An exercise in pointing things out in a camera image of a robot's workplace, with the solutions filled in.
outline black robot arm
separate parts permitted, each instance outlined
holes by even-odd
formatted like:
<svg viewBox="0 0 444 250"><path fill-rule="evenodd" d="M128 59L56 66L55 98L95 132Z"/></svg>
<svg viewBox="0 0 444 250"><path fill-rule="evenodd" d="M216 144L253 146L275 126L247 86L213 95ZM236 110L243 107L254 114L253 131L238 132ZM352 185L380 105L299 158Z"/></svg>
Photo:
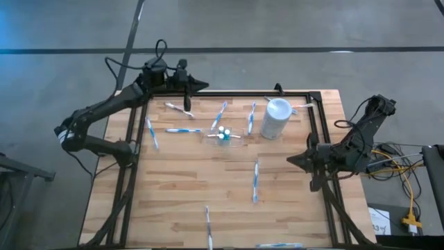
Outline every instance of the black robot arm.
<svg viewBox="0 0 444 250"><path fill-rule="evenodd" d="M329 179L325 173L365 172L373 147L373 136L382 122L395 113L395 101L382 95L368 99L364 116L355 124L347 121L336 121L340 128L351 128L338 144L319 143L315 134L307 138L307 150L299 155L287 158L306 172L312 173L310 190L318 191Z"/></svg>
<svg viewBox="0 0 444 250"><path fill-rule="evenodd" d="M179 60L175 68L167 67L162 58L154 57L141 67L142 73L132 84L122 89L120 94L109 97L86 108L76 110L54 129L65 151L87 149L95 154L113 155L119 166L125 167L132 162L133 150L127 142L108 142L87 135L94 122L125 108L137 108L148 103L156 94L177 94L184 97L184 109L191 110L189 100L197 91L208 87L208 83L188 75L187 61ZM174 71L166 76L167 69Z"/></svg>

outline black floor stripe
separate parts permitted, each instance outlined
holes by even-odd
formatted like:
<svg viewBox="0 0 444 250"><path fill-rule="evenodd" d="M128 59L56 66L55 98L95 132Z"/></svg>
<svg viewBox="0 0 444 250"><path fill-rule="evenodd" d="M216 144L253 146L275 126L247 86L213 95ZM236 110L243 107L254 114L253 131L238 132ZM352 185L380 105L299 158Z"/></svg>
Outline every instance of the black floor stripe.
<svg viewBox="0 0 444 250"><path fill-rule="evenodd" d="M168 48L170 54L194 53L371 53L371 52L444 52L444 46L424 47L227 47L227 48ZM131 54L154 53L154 48L141 49L0 49L3 55L53 54L113 54L124 53L128 64Z"/></svg>
<svg viewBox="0 0 444 250"><path fill-rule="evenodd" d="M126 43L126 49L123 54L122 63L127 65L130 62L131 57L131 49L133 48L134 41L136 39L137 27L139 26L139 19L142 14L142 8L144 7L145 0L139 0L137 2L136 11L133 17L133 24L131 25L130 35L128 36L128 41ZM123 87L123 82L125 81L126 68L120 67L119 75L117 77L118 88L121 89Z"/></svg>
<svg viewBox="0 0 444 250"><path fill-rule="evenodd" d="M442 16L444 16L444 6L441 0L435 0L436 6L438 6L439 11L441 11Z"/></svg>

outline concrete floor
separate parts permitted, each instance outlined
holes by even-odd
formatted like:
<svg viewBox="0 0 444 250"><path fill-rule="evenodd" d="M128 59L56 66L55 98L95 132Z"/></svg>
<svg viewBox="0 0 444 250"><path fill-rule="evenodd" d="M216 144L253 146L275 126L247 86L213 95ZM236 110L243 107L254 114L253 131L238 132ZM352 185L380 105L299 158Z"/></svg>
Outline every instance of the concrete floor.
<svg viewBox="0 0 444 250"><path fill-rule="evenodd" d="M125 48L137 0L5 0L0 49ZM146 1L134 48L441 46L444 17L433 0ZM89 176L65 154L53 128L77 108L106 98L113 79L103 58L122 54L0 55L0 151L57 172L36 180L21 219L17 249L76 245ZM152 55L133 55L140 65ZM189 71L211 89L339 89L345 114L373 94L395 99L396 115L375 140L442 144L443 53L236 53L167 55L189 60ZM137 72L128 71L125 82ZM103 136L105 121L89 130ZM406 149L416 152L418 149ZM96 157L79 153L94 171ZM423 231L443 229L426 169L418 170ZM363 178L369 203L408 206L400 181Z"/></svg>

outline white paper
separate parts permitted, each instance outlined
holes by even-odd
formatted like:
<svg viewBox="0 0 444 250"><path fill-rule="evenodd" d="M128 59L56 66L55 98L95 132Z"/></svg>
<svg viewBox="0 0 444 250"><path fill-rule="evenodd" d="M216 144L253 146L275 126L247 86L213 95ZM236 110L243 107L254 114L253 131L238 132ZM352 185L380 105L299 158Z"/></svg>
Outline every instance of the white paper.
<svg viewBox="0 0 444 250"><path fill-rule="evenodd" d="M390 213L387 211L368 208L375 235L391 235Z"/></svg>

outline wooden table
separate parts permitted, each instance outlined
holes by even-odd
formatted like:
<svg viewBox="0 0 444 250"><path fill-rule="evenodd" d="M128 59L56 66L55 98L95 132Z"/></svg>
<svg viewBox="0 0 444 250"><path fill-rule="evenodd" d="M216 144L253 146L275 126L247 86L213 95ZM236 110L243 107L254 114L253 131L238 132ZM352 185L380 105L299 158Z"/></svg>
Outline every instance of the wooden table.
<svg viewBox="0 0 444 250"><path fill-rule="evenodd" d="M344 119L339 92L321 92L331 140L338 142L347 133L333 126L335 120ZM285 98L293 106L306 103L300 97ZM244 129L251 104L256 101L253 134L245 137L243 146L211 146L203 143L199 134L164 132L166 128L209 128L225 100L228 107L219 124ZM206 248L205 206L210 207L214 247L254 247L276 242L331 246L322 192L310 192L310 175L286 161L288 156L306 149L310 132L307 109L300 108L298 115L292 115L282 136L272 141L259 134L267 104L261 97L194 97L195 120L166 108L165 101L182 105L179 97L154 98L149 104L160 150L155 149L146 130L127 247ZM314 110L320 130L317 108ZM128 116L129 110L110 116L107 140L125 138ZM260 161L259 203L253 204L256 159ZM111 157L101 159L97 171L113 162ZM88 241L109 215L117 172L118 167L114 167L96 178L80 243ZM341 188L351 218L375 242L360 178L341 181ZM336 227L340 233L337 216Z"/></svg>

